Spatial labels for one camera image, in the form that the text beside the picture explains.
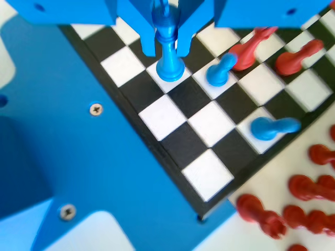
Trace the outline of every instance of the chess piece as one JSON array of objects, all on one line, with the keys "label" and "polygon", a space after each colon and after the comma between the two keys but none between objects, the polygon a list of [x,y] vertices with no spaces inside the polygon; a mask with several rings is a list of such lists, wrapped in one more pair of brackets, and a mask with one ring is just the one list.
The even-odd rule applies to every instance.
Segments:
[{"label": "chess piece", "polygon": [[301,128],[301,123],[293,118],[272,120],[267,117],[259,117],[251,122],[250,130],[258,140],[272,140],[277,133],[293,133]]},{"label": "chess piece", "polygon": [[300,244],[294,244],[287,251],[308,251],[307,248],[305,248],[303,245]]},{"label": "chess piece", "polygon": [[217,65],[212,65],[206,72],[206,78],[209,84],[213,86],[222,86],[228,81],[229,71],[237,62],[237,56],[232,53],[226,53],[222,56]]},{"label": "chess piece", "polygon": [[254,35],[244,44],[236,44],[230,48],[229,52],[237,55],[237,63],[233,67],[236,71],[243,71],[249,68],[256,61],[255,50],[260,42],[268,39],[278,28],[256,28]]},{"label": "chess piece", "polygon": [[335,151],[331,151],[325,145],[312,145],[308,150],[309,158],[317,165],[330,163],[335,169]]},{"label": "chess piece", "polygon": [[335,124],[330,127],[330,137],[335,141]]},{"label": "chess piece", "polygon": [[333,215],[326,215],[320,210],[313,210],[308,215],[298,206],[288,205],[283,211],[283,218],[293,229],[306,228],[313,234],[325,233],[335,235],[335,221]]},{"label": "chess piece", "polygon": [[335,178],[330,175],[321,175],[317,184],[335,191]]},{"label": "chess piece", "polygon": [[302,69],[302,60],[312,56],[323,48],[323,42],[318,39],[309,41],[296,53],[284,52],[276,60],[276,69],[279,75],[292,75]]},{"label": "chess piece", "polygon": [[299,200],[325,199],[335,201],[335,190],[314,183],[305,175],[294,175],[289,179],[288,188]]},{"label": "chess piece", "polygon": [[257,222],[262,231],[274,239],[286,234],[284,220],[274,211],[264,210],[261,201],[254,195],[244,194],[237,200],[236,208],[242,219]]},{"label": "chess piece", "polygon": [[175,41],[179,23],[179,10],[173,5],[162,5],[152,12],[156,38],[162,44],[163,56],[158,60],[156,71],[161,79],[173,82],[183,76],[185,64],[177,57]]}]

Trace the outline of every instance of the captured red pieces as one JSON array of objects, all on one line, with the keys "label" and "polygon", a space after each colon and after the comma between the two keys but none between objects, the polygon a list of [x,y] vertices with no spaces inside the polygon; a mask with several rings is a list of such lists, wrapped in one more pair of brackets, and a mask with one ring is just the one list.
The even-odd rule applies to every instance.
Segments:
[{"label": "captured red pieces", "polygon": [[289,179],[288,188],[299,200],[323,199],[335,201],[335,190],[315,183],[305,175],[294,175]]},{"label": "captured red pieces", "polygon": [[283,218],[293,229],[305,228],[314,234],[335,236],[335,215],[326,215],[320,210],[313,210],[308,215],[298,206],[288,205],[283,211]]},{"label": "captured red pieces", "polygon": [[249,68],[256,61],[255,50],[260,42],[268,39],[278,27],[255,28],[255,34],[244,44],[236,44],[229,52],[237,55],[237,63],[233,67],[236,71],[243,71]]},{"label": "captured red pieces", "polygon": [[257,222],[262,231],[274,239],[286,234],[284,219],[274,211],[264,210],[261,201],[254,195],[244,194],[237,200],[237,211],[248,222]]},{"label": "captured red pieces", "polygon": [[308,249],[305,248],[303,245],[294,244],[291,247],[289,247],[287,251],[308,251]]},{"label": "captured red pieces", "polygon": [[308,150],[309,158],[317,165],[330,163],[335,169],[335,151],[329,150],[325,145],[312,145]]},{"label": "captured red pieces", "polygon": [[288,76],[302,69],[302,60],[312,56],[323,48],[323,42],[318,39],[309,41],[296,53],[284,52],[276,60],[276,69],[279,75]]}]

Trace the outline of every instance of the white table surface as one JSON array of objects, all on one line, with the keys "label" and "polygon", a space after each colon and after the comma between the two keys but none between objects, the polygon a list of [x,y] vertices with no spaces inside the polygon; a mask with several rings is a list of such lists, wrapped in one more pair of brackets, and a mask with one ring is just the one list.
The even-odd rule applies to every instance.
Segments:
[{"label": "white table surface", "polygon": [[[0,0],[0,27],[15,13],[4,0]],[[0,73],[6,73],[5,77],[0,79],[0,87],[2,87],[14,75],[15,67],[1,39],[0,56]],[[334,202],[302,202],[291,196],[287,189],[288,179],[294,174],[304,174],[313,180],[322,174],[335,176],[335,170],[329,165],[317,166],[311,163],[307,156],[307,149],[313,144],[325,144],[335,150],[335,142],[329,137],[329,127],[332,124],[335,124],[335,104],[299,138],[232,194],[229,200],[235,204],[241,194],[251,193],[263,202],[267,210],[274,210],[279,214],[288,204],[298,205],[306,212],[318,209],[327,214],[335,213]],[[309,251],[335,250],[335,238],[313,235],[307,230],[289,229],[282,240],[273,240],[263,234],[257,224],[246,223],[238,214],[235,214],[204,240],[195,251],[284,251],[295,243],[303,244]],[[131,251],[134,248],[112,217],[105,212],[97,212],[48,248],[48,251],[67,250]]]}]

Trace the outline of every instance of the hole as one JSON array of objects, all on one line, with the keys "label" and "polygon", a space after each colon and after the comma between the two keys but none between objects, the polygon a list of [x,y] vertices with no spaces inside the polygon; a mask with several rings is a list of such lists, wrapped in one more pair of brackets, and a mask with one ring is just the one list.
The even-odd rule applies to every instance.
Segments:
[{"label": "hole", "polygon": [[296,9],[296,8],[292,8],[292,9],[289,9],[289,10],[286,12],[286,14],[287,14],[288,16],[290,16],[290,15],[295,14],[296,12],[297,12],[297,9]]},{"label": "hole", "polygon": [[8,103],[8,99],[5,95],[0,94],[0,108],[3,108]]},{"label": "hole", "polygon": [[40,5],[40,4],[34,4],[34,7],[39,12],[45,12],[46,11],[46,9],[44,9],[44,7],[42,5]]}]

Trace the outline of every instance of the black square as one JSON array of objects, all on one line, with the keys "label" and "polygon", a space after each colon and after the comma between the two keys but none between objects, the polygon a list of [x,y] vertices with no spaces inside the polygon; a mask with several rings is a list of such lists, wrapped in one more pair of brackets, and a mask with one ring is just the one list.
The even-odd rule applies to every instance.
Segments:
[{"label": "black square", "polygon": [[161,143],[181,170],[207,150],[206,145],[187,122],[169,134]]},{"label": "black square", "polygon": [[187,118],[193,116],[210,102],[210,98],[192,77],[187,78],[177,87],[172,89],[169,92],[169,96]]},{"label": "black square", "polygon": [[285,42],[289,43],[302,33],[300,29],[278,29],[276,34]]},{"label": "black square", "polygon": [[164,95],[163,91],[150,77],[147,71],[141,72],[122,85],[120,90],[135,108],[137,113],[140,113]]},{"label": "black square", "polygon": [[253,29],[233,29],[233,32],[235,32],[240,39],[246,37],[252,32]]},{"label": "black square", "polygon": [[335,66],[324,55],[311,67],[335,92]]},{"label": "black square", "polygon": [[290,117],[300,120],[305,115],[304,110],[285,90],[268,101],[265,107],[276,119]]},{"label": "black square", "polygon": [[155,39],[156,56],[146,56],[143,53],[140,39],[133,42],[129,47],[146,68],[162,57],[162,46],[159,44],[157,39]]},{"label": "black square", "polygon": [[326,50],[329,50],[335,44],[335,37],[319,20],[308,27],[307,30],[313,37],[323,41]]},{"label": "black square", "polygon": [[93,34],[85,43],[99,62],[126,46],[111,27],[105,27]]},{"label": "black square", "polygon": [[235,177],[258,156],[236,129],[216,143],[213,151]]},{"label": "black square", "polygon": [[257,105],[251,100],[239,84],[234,84],[217,97],[216,101],[235,124],[240,123],[257,108]]},{"label": "black square", "polygon": [[331,10],[331,8],[329,7],[329,6],[327,6],[326,8],[324,8],[320,13],[319,13],[319,15],[320,16],[323,16],[324,14],[326,14],[328,11],[330,11]]},{"label": "black square", "polygon": [[276,53],[274,53],[271,57],[269,57],[267,60],[265,60],[265,64],[271,68],[273,70],[273,72],[275,72],[275,74],[277,76],[279,76],[282,80],[283,80],[283,83],[288,85],[289,83],[291,83],[297,76],[299,76],[302,72],[305,71],[304,67],[301,68],[301,70],[295,74],[292,74],[292,75],[289,75],[289,76],[281,76],[281,75],[278,75],[277,73],[277,69],[276,69],[276,60],[277,58],[285,53],[285,52],[288,52],[284,47],[281,48],[280,50],[278,50]]},{"label": "black square", "polygon": [[192,40],[189,54],[187,57],[183,58],[186,67],[192,73],[196,73],[213,59],[214,56],[196,37],[194,37]]}]

